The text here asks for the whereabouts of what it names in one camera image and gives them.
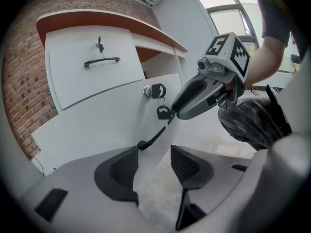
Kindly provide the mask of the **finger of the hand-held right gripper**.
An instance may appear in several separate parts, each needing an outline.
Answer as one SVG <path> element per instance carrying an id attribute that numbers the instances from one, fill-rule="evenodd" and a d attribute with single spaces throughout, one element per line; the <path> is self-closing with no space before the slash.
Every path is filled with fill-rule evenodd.
<path id="1" fill-rule="evenodd" d="M 189 120 L 212 109 L 224 93 L 224 84 L 189 84 L 178 95 L 178 118 Z"/>
<path id="2" fill-rule="evenodd" d="M 205 76 L 194 76 L 182 87 L 172 104 L 172 109 L 208 111 L 216 106 L 219 95 L 220 81 Z"/>

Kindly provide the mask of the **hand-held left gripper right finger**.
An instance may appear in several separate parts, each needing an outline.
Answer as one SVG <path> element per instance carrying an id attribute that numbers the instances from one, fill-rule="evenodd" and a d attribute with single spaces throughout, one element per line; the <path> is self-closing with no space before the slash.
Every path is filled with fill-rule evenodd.
<path id="1" fill-rule="evenodd" d="M 247 198 L 237 192 L 252 188 L 243 179 L 253 159 L 223 156 L 171 146 L 171 167 L 182 186 L 176 231 L 235 233 Z"/>

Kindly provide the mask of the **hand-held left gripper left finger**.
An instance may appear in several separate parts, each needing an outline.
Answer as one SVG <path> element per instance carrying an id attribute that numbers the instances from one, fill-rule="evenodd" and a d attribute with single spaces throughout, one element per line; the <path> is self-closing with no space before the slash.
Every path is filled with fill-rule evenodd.
<path id="1" fill-rule="evenodd" d="M 21 202 L 45 233 L 172 233 L 176 177 L 168 158 L 168 147 L 125 147 L 77 159 Z"/>

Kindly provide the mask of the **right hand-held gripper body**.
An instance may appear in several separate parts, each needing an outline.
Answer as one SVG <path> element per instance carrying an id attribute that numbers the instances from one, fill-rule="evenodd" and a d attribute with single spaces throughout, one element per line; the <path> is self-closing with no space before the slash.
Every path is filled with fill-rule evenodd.
<path id="1" fill-rule="evenodd" d="M 218 105 L 226 111 L 234 110 L 242 102 L 239 97 L 245 90 L 245 80 L 250 63 L 250 54 L 235 33 L 216 36 L 205 54 L 197 61 L 198 74 L 214 79 L 226 87 L 233 85 L 233 92 L 219 92 Z"/>

